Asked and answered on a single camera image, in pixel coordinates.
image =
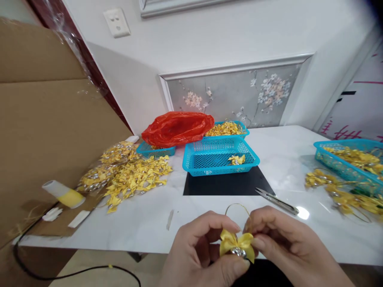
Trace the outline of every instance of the white flower painting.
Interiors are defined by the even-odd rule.
[[[239,120],[248,128],[278,126],[301,64],[167,82],[174,110]]]

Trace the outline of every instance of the wall molding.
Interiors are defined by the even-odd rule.
[[[139,0],[142,18],[150,18],[232,1],[238,0],[167,0],[158,2]]]
[[[295,81],[294,88],[291,91],[289,100],[287,102],[286,108],[283,112],[283,115],[279,123],[280,125],[286,125],[288,124],[288,120],[291,116],[291,113],[293,112],[294,105],[296,101],[298,100],[301,88],[304,83],[304,79],[310,67],[311,59],[313,56],[314,56],[314,53],[306,53],[306,54],[299,54],[295,56],[269,59],[269,60],[252,62],[252,63],[242,63],[237,65],[210,67],[210,68],[204,68],[204,69],[194,69],[194,70],[175,72],[175,73],[162,73],[162,74],[159,74],[158,76],[160,77],[163,96],[165,98],[168,111],[174,111],[172,98],[170,96],[170,91],[168,87],[168,81],[302,64],[298,77]]]

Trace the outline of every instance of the cardboard box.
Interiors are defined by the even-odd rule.
[[[45,182],[74,188],[105,149],[132,133],[57,33],[0,18],[0,39],[3,246],[17,224],[56,201]]]

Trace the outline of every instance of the blue mesh basket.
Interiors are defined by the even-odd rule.
[[[245,138],[246,136],[248,136],[250,134],[250,131],[247,129],[247,127],[243,124],[243,122],[240,122],[240,121],[232,121],[232,122],[235,122],[237,125],[241,126],[242,127],[242,130],[244,132],[246,132],[245,134],[241,134],[241,135],[232,135],[232,136],[236,136],[236,137],[241,137],[241,138]],[[214,125],[216,124],[223,124],[224,122],[215,122]],[[215,137],[203,137],[203,139],[207,139],[207,138],[220,138],[220,137],[224,137],[224,136],[215,136]]]
[[[371,153],[380,157],[380,163],[383,163],[383,143],[373,140],[354,139],[354,140],[336,140],[326,142],[316,142],[314,146],[317,148],[315,159],[323,163],[330,170],[337,173],[341,178],[346,181],[357,181],[366,184],[359,184],[358,189],[362,189],[371,194],[383,195],[383,182],[368,171],[361,170],[346,162],[340,157],[326,151],[324,147],[331,147],[333,149],[344,149],[349,147],[351,149],[358,149],[360,151]]]
[[[160,156],[172,156],[176,152],[176,147],[170,147],[167,149],[152,149],[152,146],[147,144],[146,142],[143,142],[140,144],[140,146],[137,148],[137,152],[142,154],[145,157],[160,157]]]
[[[229,165],[229,157],[245,155],[242,165]],[[245,140],[238,136],[206,137],[185,146],[182,167],[192,176],[248,172],[259,158]]]

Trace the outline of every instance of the white wall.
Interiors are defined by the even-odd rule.
[[[41,25],[24,0],[0,0],[0,16],[24,23]]]
[[[167,112],[158,73],[317,52],[288,121],[311,129],[374,24],[362,0],[247,0],[146,20],[138,0],[64,2],[136,134]],[[113,7],[131,36],[111,36]]]

